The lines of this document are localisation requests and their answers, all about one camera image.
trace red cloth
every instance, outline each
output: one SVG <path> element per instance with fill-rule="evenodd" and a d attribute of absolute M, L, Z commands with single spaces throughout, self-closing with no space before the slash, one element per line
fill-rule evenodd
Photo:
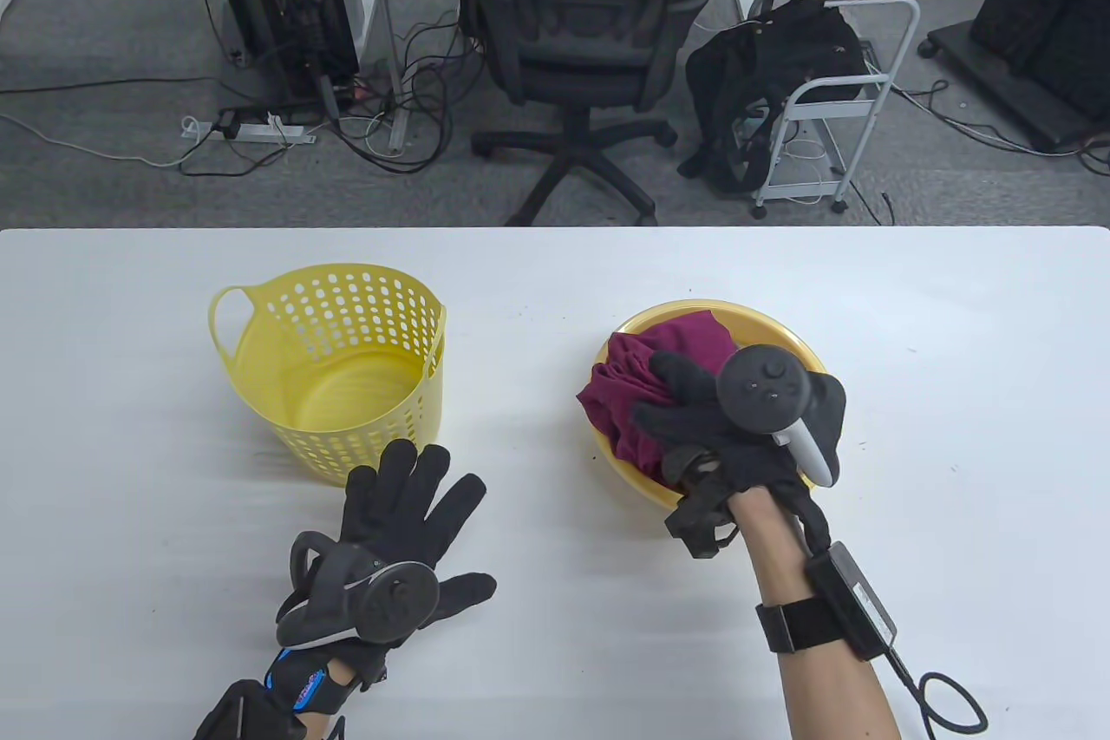
<path fill-rule="evenodd" d="M 677 352 L 716 376 L 736 349 L 733 336 L 710 312 L 683 315 L 639 335 L 615 332 L 609 337 L 607 362 L 594 365 L 578 402 L 591 424 L 608 437 L 618 459 L 658 479 L 663 449 L 632 424 L 632 409 L 639 402 L 662 406 L 675 402 L 666 384 L 647 367 L 648 361 L 655 352 Z"/>

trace hand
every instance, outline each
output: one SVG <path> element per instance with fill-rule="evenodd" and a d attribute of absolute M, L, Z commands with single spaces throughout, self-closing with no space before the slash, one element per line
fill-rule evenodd
<path fill-rule="evenodd" d="M 666 384 L 677 406 L 638 404 L 633 410 L 635 425 L 668 450 L 702 447 L 713 452 L 727 486 L 722 503 L 729 494 L 765 486 L 779 506 L 800 518 L 810 551 L 827 549 L 828 523 L 798 475 L 790 453 L 769 436 L 748 434 L 733 424 L 718 403 L 714 376 L 686 356 L 656 352 L 648 366 Z M 667 467 L 665 459 L 665 475 L 673 475 Z M 723 506 L 709 508 L 718 511 Z"/>
<path fill-rule="evenodd" d="M 340 545 L 355 545 L 375 560 L 423 562 L 434 569 L 486 491 L 476 475 L 464 475 L 433 507 L 450 462 L 451 455 L 444 447 L 430 445 L 417 457 L 412 443 L 396 439 L 385 447 L 379 470 L 369 466 L 352 470 L 346 484 Z M 324 561 L 317 557 L 307 566 L 301 554 L 306 556 L 294 546 L 290 565 L 293 592 L 278 611 L 279 621 L 310 597 Z M 481 572 L 441 581 L 438 602 L 421 629 L 488 600 L 496 588 L 493 577 Z M 327 649 L 329 656 L 359 673 L 365 688 L 382 677 L 386 651 L 403 642 L 400 639 L 390 645 L 370 645 L 352 638 L 333 642 Z"/>

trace gray floor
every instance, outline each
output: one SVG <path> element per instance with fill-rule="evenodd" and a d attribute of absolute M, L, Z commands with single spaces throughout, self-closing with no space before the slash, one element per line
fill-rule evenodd
<path fill-rule="evenodd" d="M 928 0 L 922 29 L 971 18 L 982 0 Z M 432 21 L 456 0 L 392 0 L 397 30 Z M 733 22 L 731 0 L 713 0 L 700 21 Z M 866 33 L 889 58 L 896 26 L 861 18 Z M 694 30 L 688 49 L 708 38 Z M 435 45 L 428 42 L 428 47 Z M 0 23 L 0 87 L 48 85 L 138 74 L 206 74 L 218 70 L 201 0 L 17 0 Z M 899 81 L 927 87 L 944 67 L 907 59 Z M 179 124 L 186 113 L 210 118 L 214 91 L 208 84 L 115 87 L 79 93 L 2 97 L 0 112 L 31 121 L 43 132 L 111 153 L 142 153 L 172 160 L 186 149 Z M 975 93 L 956 84 L 945 93 L 948 112 L 971 121 L 1005 122 Z M 745 205 L 722 202 L 697 182 L 675 173 L 696 144 L 685 84 L 678 81 L 659 112 L 682 140 L 674 150 L 650 141 L 614 153 L 658 201 L 670 225 L 745 225 Z M 606 113 L 618 118 L 622 112 Z M 134 164 L 100 161 L 42 142 L 0 122 L 0 229 L 26 225 L 496 225 L 516 207 L 544 164 L 527 153 L 474 160 L 465 134 L 480 129 L 547 129 L 555 113 L 543 105 L 514 109 L 483 82 L 455 113 L 456 138 L 426 172 L 392 178 L 323 138 L 279 164 L 242 180 L 200 178 Z M 416 125 L 417 149 L 428 140 Z M 196 154 L 206 170 L 234 170 L 242 161 L 212 142 Z M 892 101 L 858 176 L 868 202 L 886 220 L 879 193 L 889 193 L 900 224 L 1099 224 L 1110 223 L 1106 180 L 1073 160 L 1050 161 L 999 153 L 975 145 Z M 564 182 L 541 215 L 545 225 L 627 224 L 632 210 L 587 178 Z M 807 207 L 774 202 L 766 223 L 866 224 L 851 200 L 844 216 L 827 204 Z"/>

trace yellow bowl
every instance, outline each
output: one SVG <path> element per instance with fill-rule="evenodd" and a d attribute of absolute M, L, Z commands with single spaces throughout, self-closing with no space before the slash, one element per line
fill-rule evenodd
<path fill-rule="evenodd" d="M 632 316 L 632 318 L 617 327 L 616 332 L 626 332 L 629 335 L 636 335 L 638 332 L 654 327 L 655 324 L 663 324 L 665 321 L 680 318 L 683 315 L 689 315 L 689 313 L 705 311 L 713 313 L 714 318 L 729 332 L 729 335 L 733 335 L 733 339 L 737 346 L 773 344 L 776 347 L 788 348 L 788 351 L 793 352 L 800 359 L 801 364 L 805 364 L 807 371 L 826 372 L 825 364 L 821 364 L 815 352 L 807 346 L 805 341 L 801 341 L 790 332 L 789 328 L 784 327 L 778 321 L 769 318 L 764 313 L 756 312 L 754 308 L 739 306 L 738 304 L 728 304 L 726 301 L 674 301 L 670 304 L 653 306 L 646 308 L 639 315 Z M 605 344 L 602 345 L 602 351 L 597 354 L 595 364 L 605 363 L 608 356 L 609 343 L 608 338 L 606 338 Z M 591 426 L 591 429 L 594 430 L 594 439 L 597 439 L 597 447 L 601 448 L 602 455 L 625 483 L 634 487 L 634 489 L 638 490 L 647 499 L 665 507 L 665 509 L 673 511 L 678 506 L 678 498 L 682 495 L 669 489 L 669 487 L 660 486 L 650 477 L 642 474 L 638 467 L 625 462 L 625 459 L 616 458 L 613 449 L 609 447 L 609 439 L 595 427 Z"/>

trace yellow basket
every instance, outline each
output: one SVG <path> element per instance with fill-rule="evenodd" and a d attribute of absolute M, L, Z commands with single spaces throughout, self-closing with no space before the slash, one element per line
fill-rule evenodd
<path fill-rule="evenodd" d="M 632 318 L 617 327 L 616 332 L 627 332 L 630 335 L 635 335 L 638 332 L 646 331 L 646 328 L 654 327 L 655 324 L 674 321 L 675 318 L 680 318 L 683 315 L 689 315 L 689 313 L 705 312 L 706 308 L 713 313 L 714 318 L 733 336 L 736 346 L 743 347 L 745 344 L 773 344 L 776 347 L 787 348 L 787 351 L 797 355 L 801 364 L 805 364 L 807 371 L 826 372 L 825 364 L 821 364 L 815 352 L 806 346 L 805 341 L 798 338 L 789 328 L 784 327 L 778 321 L 764 315 L 764 313 L 756 312 L 754 308 L 728 304 L 726 301 L 675 301 L 673 304 L 662 304 L 660 306 L 646 308 L 639 315 L 632 316 Z M 609 344 L 606 338 L 594 363 L 603 364 L 608 359 L 608 356 Z M 654 479 L 643 474 L 638 467 L 626 463 L 625 459 L 616 458 L 613 449 L 609 447 L 609 439 L 606 435 L 593 426 L 591 428 L 594 430 L 594 439 L 597 439 L 597 447 L 601 448 L 602 455 L 613 466 L 613 469 L 620 475 L 620 478 L 648 500 L 674 511 L 675 507 L 678 506 L 678 498 L 682 495 L 669 489 L 669 487 L 660 486 Z M 806 484 L 813 487 L 813 483 L 809 483 L 809 479 L 806 479 Z"/>
<path fill-rule="evenodd" d="M 230 292 L 254 306 L 234 355 L 216 312 Z M 212 300 L 209 328 L 231 383 L 313 472 L 343 485 L 355 466 L 407 437 L 434 442 L 443 410 L 446 311 L 393 268 L 325 264 Z"/>

